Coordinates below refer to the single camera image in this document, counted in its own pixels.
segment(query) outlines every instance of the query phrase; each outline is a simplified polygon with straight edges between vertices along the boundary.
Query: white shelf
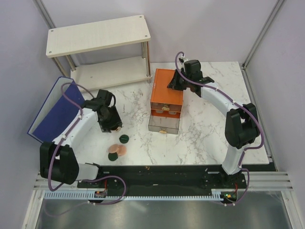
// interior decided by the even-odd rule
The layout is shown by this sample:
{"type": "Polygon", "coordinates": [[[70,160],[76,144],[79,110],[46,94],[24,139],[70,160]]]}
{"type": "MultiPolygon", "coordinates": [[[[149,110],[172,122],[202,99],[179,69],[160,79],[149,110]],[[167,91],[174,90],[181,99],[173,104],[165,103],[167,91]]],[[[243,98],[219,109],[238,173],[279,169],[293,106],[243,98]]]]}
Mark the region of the white shelf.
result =
{"type": "Polygon", "coordinates": [[[46,55],[59,57],[151,39],[143,15],[49,30],[46,55]]]}
{"type": "Polygon", "coordinates": [[[141,56],[79,66],[71,71],[71,78],[91,91],[151,79],[141,56]]]}

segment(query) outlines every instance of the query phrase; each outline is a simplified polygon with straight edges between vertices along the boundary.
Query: blue binder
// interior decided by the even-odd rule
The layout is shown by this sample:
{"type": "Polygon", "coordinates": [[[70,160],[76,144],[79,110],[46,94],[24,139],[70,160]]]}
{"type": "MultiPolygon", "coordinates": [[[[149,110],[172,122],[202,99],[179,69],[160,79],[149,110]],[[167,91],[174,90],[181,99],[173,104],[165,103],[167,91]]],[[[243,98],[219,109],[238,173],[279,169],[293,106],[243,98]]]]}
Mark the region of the blue binder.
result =
{"type": "MultiPolygon", "coordinates": [[[[60,135],[75,118],[79,109],[67,101],[61,94],[64,83],[72,83],[73,79],[59,77],[44,101],[35,120],[28,130],[28,134],[40,142],[51,142],[60,135]]],[[[82,105],[85,101],[76,85],[64,87],[65,94],[82,105]]]]}

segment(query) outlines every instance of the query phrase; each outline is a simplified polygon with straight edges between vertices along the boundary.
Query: metal floor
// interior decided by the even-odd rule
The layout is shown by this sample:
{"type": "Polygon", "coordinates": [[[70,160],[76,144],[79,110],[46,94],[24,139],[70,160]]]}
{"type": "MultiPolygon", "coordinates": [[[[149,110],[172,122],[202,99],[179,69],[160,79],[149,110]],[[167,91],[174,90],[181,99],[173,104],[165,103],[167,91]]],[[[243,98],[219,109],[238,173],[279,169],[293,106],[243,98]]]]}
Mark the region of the metal floor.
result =
{"type": "Polygon", "coordinates": [[[44,200],[36,229],[291,229],[280,192],[248,192],[236,206],[208,201],[122,201],[109,206],[83,200],[44,200]]]}

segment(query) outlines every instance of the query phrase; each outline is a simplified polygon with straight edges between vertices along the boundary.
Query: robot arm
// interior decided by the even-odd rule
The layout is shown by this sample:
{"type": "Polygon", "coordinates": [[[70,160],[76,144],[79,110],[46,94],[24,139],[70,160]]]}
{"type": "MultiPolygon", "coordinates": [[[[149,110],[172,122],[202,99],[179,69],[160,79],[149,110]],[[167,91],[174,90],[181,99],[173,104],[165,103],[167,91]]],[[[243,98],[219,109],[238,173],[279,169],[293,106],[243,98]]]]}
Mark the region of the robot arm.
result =
{"type": "MultiPolygon", "coordinates": [[[[205,84],[207,87],[189,83],[176,70],[168,88],[179,91],[190,88],[199,97],[211,102],[226,117],[225,137],[229,146],[222,168],[227,175],[238,173],[244,148],[253,143],[260,134],[256,124],[246,112],[217,91],[218,84],[213,79],[203,77],[198,60],[189,60],[184,57],[179,58],[179,60],[182,64],[180,71],[187,79],[199,84],[205,84]]],[[[243,107],[257,119],[256,107],[253,104],[244,104],[243,107]]]]}
{"type": "Polygon", "coordinates": [[[76,160],[73,149],[75,150],[82,142],[85,135],[97,122],[102,132],[111,132],[122,127],[122,121],[115,107],[115,97],[106,90],[99,90],[96,98],[86,100],[82,107],[82,117],[77,125],[75,121],[80,117],[80,111],[67,128],[57,136],[52,142],[43,142],[40,146],[40,171],[43,178],[48,178],[51,158],[54,153],[59,156],[54,160],[51,168],[51,179],[65,184],[72,184],[75,180],[95,179],[98,167],[91,164],[79,164],[76,160]],[[56,146],[64,138],[58,151],[55,152],[56,146]]]}

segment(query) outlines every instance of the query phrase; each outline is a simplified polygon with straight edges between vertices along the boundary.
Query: marble table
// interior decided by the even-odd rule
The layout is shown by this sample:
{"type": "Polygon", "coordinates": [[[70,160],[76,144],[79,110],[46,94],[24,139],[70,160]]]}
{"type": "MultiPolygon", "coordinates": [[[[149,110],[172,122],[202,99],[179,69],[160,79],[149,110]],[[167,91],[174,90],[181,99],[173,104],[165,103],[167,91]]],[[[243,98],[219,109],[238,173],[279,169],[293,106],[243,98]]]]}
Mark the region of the marble table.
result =
{"type": "MultiPolygon", "coordinates": [[[[238,62],[202,62],[203,76],[210,76],[233,99],[249,103],[238,62]]],[[[156,68],[174,69],[174,63],[152,63],[156,68]]],[[[96,124],[84,137],[75,154],[79,163],[99,165],[215,165],[221,164],[227,151],[224,136],[225,117],[208,101],[189,89],[184,91],[178,135],[148,131],[150,97],[153,83],[139,82],[107,88],[117,99],[123,122],[119,132],[102,133],[96,124]],[[120,144],[119,137],[129,136],[127,154],[112,162],[107,149],[120,144]]],[[[258,137],[253,145],[259,145],[258,137]]],[[[266,150],[247,151],[243,164],[268,164],[266,150]]]]}

